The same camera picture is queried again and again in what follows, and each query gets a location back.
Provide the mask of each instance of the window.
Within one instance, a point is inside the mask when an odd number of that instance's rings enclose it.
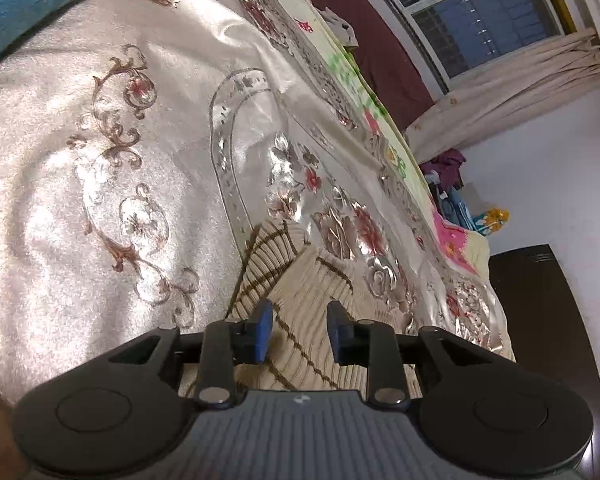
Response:
[[[561,35],[549,0],[393,0],[445,83],[519,48]]]

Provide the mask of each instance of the satin bedspread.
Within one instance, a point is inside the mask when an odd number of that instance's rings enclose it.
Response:
[[[487,279],[298,25],[278,0],[80,0],[0,63],[9,402],[156,326],[221,319],[267,219],[359,265],[401,331],[510,356]]]

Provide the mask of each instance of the beige curtain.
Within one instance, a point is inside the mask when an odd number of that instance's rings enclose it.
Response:
[[[597,39],[588,28],[473,70],[404,131],[417,161],[469,146],[600,86]]]

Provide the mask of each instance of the wall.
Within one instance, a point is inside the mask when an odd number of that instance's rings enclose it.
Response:
[[[465,183],[511,213],[492,252],[551,245],[600,374],[600,89],[463,153]]]

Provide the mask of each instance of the gray gripper base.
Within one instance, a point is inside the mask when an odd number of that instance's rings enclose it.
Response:
[[[30,480],[45,479],[33,474]],[[350,392],[250,391],[205,412],[167,457],[126,480],[478,480],[437,456],[401,413]],[[579,480],[573,472],[552,476]]]

